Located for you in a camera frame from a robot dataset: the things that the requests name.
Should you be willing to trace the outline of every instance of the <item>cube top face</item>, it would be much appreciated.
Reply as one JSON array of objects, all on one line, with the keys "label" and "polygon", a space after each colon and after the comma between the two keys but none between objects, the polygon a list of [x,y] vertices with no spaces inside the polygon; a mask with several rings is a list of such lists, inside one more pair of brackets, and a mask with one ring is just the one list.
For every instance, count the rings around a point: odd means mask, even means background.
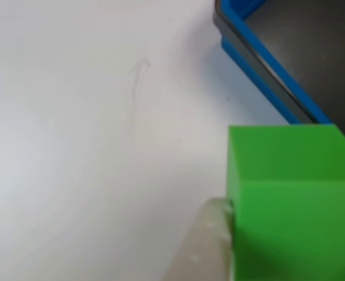
[{"label": "cube top face", "polygon": [[233,126],[240,180],[345,180],[345,137],[334,125]]},{"label": "cube top face", "polygon": [[345,138],[335,126],[231,127],[236,280],[345,280]]}]

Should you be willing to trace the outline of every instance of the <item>green cube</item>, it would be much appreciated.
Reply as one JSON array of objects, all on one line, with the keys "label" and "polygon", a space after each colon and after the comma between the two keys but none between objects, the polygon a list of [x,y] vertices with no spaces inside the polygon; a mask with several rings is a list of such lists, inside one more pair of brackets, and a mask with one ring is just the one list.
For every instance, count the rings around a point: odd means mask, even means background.
[{"label": "green cube", "polygon": [[229,128],[235,279],[345,280],[345,137],[334,125]]}]

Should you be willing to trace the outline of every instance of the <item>blue tray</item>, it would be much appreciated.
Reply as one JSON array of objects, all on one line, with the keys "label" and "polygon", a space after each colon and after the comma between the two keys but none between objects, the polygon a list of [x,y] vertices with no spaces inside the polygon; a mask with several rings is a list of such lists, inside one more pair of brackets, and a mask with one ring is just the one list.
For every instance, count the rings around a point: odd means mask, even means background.
[{"label": "blue tray", "polygon": [[292,124],[331,123],[244,23],[265,0],[217,0],[215,23],[222,47]]}]

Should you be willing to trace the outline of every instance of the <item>white surface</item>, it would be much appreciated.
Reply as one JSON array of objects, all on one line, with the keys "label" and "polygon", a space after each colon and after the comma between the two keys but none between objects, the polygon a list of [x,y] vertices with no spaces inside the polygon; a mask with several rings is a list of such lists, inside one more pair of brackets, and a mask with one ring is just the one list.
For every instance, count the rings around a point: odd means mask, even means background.
[{"label": "white surface", "polygon": [[159,280],[226,126],[285,123],[212,2],[0,0],[0,281]]}]

